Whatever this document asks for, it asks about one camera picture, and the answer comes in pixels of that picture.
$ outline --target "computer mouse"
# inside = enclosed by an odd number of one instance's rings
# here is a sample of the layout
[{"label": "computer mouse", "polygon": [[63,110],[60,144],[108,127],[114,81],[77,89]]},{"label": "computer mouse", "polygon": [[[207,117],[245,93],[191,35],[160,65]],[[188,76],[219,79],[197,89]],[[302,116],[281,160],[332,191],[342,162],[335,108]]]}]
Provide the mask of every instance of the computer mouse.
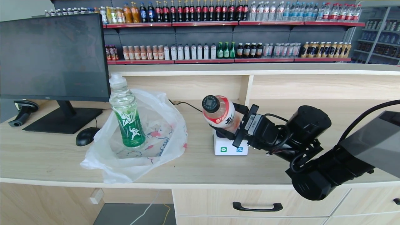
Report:
[{"label": "computer mouse", "polygon": [[85,146],[90,144],[93,141],[94,135],[100,129],[97,127],[89,127],[84,130],[81,130],[76,136],[76,145]]}]

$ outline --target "black bottle cap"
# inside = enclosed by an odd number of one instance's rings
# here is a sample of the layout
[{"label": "black bottle cap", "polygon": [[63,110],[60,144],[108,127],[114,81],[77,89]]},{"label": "black bottle cap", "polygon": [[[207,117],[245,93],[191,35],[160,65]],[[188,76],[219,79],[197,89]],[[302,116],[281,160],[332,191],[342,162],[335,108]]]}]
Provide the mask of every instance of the black bottle cap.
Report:
[{"label": "black bottle cap", "polygon": [[220,101],[214,95],[207,95],[202,101],[203,109],[209,113],[215,113],[220,108]]}]

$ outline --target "monitor stand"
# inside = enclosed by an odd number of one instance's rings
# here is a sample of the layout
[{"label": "monitor stand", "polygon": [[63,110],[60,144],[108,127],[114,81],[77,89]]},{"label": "monitor stand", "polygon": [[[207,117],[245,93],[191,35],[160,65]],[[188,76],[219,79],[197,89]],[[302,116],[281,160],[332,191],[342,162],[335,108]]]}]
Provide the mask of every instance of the monitor stand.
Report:
[{"label": "monitor stand", "polygon": [[101,108],[73,108],[69,101],[57,101],[60,107],[25,127],[24,131],[74,134],[103,112]]}]

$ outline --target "computer monitor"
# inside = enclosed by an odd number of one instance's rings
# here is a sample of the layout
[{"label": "computer monitor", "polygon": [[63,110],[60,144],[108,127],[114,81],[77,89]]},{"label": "computer monitor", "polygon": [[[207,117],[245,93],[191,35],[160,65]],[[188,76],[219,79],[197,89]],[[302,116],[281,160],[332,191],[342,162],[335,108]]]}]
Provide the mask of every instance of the computer monitor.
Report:
[{"label": "computer monitor", "polygon": [[69,102],[109,100],[100,14],[0,22],[0,40],[0,97],[60,105],[23,130],[73,134],[102,113]]}]

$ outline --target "white plastic bag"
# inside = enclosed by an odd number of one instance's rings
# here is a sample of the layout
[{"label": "white plastic bag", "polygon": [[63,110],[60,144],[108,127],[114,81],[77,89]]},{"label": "white plastic bag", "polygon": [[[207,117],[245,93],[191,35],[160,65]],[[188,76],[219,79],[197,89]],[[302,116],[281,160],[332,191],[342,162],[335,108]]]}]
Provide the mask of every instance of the white plastic bag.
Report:
[{"label": "white plastic bag", "polygon": [[112,112],[80,164],[86,169],[102,169],[104,183],[134,182],[151,169],[181,156],[187,146],[185,120],[165,93],[131,91],[138,101],[146,143],[139,149],[126,147]]}]

